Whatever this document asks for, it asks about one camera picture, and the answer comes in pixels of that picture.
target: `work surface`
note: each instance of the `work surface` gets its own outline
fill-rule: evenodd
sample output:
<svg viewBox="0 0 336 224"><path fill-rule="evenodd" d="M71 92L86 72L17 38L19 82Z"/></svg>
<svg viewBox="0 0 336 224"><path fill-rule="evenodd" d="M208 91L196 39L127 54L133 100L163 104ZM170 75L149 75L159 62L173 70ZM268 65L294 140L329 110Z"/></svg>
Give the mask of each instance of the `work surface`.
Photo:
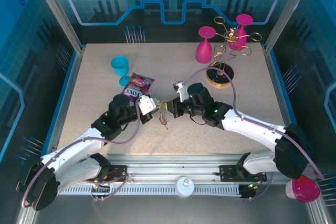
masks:
<svg viewBox="0 0 336 224"><path fill-rule="evenodd" d="M260 120L283 125L280 108L266 66L260 43L249 43L250 56L238 55L228 64L233 68L237 91L237 108ZM111 60L118 55L129 59L130 71L155 79L149 89L152 97L168 101L177 95L172 84L186 80L196 70L208 64L195 60L198 43L174 44L88 44L79 69L59 147L77 138L108 109L114 95L120 93L120 76L117 76ZM229 52L224 59L230 58ZM201 82L208 88L215 101L232 104L230 86L215 88L205 71L196 75L188 85ZM188 115L174 119L166 112L167 127L161 125L159 114L141 125L135 138L125 145L109 144L100 149L102 154L240 154L259 152L266 148L247 137L234 132L222 131L208 125L197 125ZM199 117L194 118L202 123ZM131 123L115 141L122 142L132 135L136 123Z"/></svg>

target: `snack bag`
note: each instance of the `snack bag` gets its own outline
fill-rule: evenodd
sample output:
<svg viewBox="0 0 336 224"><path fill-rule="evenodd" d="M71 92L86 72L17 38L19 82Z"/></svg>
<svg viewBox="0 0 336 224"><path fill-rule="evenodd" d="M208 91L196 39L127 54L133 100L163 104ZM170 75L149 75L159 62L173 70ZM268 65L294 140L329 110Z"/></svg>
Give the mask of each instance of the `snack bag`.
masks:
<svg viewBox="0 0 336 224"><path fill-rule="evenodd" d="M148 93L148 89L153 82L154 79L133 73L130 81L121 93L127 95L134 102L137 97Z"/></svg>

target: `black bracket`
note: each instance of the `black bracket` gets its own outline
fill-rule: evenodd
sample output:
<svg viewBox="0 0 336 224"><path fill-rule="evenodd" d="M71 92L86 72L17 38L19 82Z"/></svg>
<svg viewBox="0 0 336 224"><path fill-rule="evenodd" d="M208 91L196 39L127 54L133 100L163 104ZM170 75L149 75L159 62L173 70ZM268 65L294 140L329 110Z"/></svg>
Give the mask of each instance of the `black bracket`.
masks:
<svg viewBox="0 0 336 224"><path fill-rule="evenodd" d="M237 172L236 165L221 165L219 166L219 173L216 175L221 177L220 182L258 182L260 177L257 174L248 174L242 177ZM267 181L267 176L265 174L260 174L263 182Z"/></svg>

